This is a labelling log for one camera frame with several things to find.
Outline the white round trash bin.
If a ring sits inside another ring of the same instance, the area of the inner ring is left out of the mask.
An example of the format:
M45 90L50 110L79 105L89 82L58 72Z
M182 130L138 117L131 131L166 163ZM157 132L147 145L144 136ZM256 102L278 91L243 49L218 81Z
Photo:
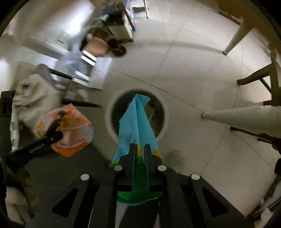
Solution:
M135 133L149 131L160 141L168 128L169 112L164 99L154 90L133 86L119 92L107 105L105 125L110 137L119 143L119 135L133 129Z

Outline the white table leg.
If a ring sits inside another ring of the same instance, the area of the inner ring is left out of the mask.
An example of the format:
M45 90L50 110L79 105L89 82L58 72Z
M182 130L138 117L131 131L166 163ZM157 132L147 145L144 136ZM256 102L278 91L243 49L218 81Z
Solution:
M248 35L253 27L253 19L250 16L245 17L235 35L224 49L223 54L228 55Z
M250 106L204 112L202 118L253 134L264 133L280 139L280 106Z

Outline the beige cloth bag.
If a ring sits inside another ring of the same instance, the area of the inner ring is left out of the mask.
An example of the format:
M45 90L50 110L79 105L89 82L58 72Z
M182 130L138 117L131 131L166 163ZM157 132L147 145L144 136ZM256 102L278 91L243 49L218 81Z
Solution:
M37 135L37 124L49 111L61 106L60 92L44 64L21 62L15 77L13 102L18 120Z

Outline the blue green rice bag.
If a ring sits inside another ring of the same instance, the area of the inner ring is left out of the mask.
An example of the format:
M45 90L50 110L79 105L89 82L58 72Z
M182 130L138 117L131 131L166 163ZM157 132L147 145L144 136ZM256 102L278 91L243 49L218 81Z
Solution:
M139 205L146 201L157 199L161 192L149 192L146 180L144 163L144 146L149 144L151 153L161 158L161 153L151 128L144 107L150 98L144 95L135 95L123 117L119 120L120 129L118 142L119 147L111 162L111 167L119 164L120 158L129 153L130 144L137 147L135 179L131 192L120 191L118 202L126 205Z

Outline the orange plastic snack bag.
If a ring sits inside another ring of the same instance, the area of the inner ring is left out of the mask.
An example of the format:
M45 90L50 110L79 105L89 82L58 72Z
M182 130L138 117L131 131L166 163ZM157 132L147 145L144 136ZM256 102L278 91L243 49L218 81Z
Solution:
M44 137L50 133L55 121L60 121L55 130L63 134L62 139L51 144L51 148L58 154L73 156L92 142L92 123L73 104L49 111L37 124L38 136Z

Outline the far white table leg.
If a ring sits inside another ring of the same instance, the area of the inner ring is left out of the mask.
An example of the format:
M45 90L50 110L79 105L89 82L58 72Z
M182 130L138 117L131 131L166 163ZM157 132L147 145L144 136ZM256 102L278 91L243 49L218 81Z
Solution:
M223 54L228 55L248 35L253 27L253 19L250 16L245 17L235 35L224 49Z

